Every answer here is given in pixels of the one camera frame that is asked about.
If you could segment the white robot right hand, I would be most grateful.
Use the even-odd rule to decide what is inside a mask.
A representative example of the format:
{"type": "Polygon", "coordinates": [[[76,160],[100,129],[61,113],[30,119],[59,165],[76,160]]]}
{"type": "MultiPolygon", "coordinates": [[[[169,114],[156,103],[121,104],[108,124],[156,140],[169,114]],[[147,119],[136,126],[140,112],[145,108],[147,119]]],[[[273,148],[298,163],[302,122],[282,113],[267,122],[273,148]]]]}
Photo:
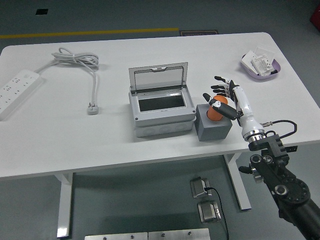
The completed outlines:
{"type": "Polygon", "coordinates": [[[255,119],[249,100],[241,86],[235,84],[232,79],[225,79],[220,76],[214,77],[221,84],[212,85],[211,89],[218,96],[231,99],[235,108],[214,99],[208,93],[203,93],[205,101],[212,109],[230,120],[237,120],[242,128],[242,137],[245,141],[251,143],[265,137],[264,127],[255,119]]]}

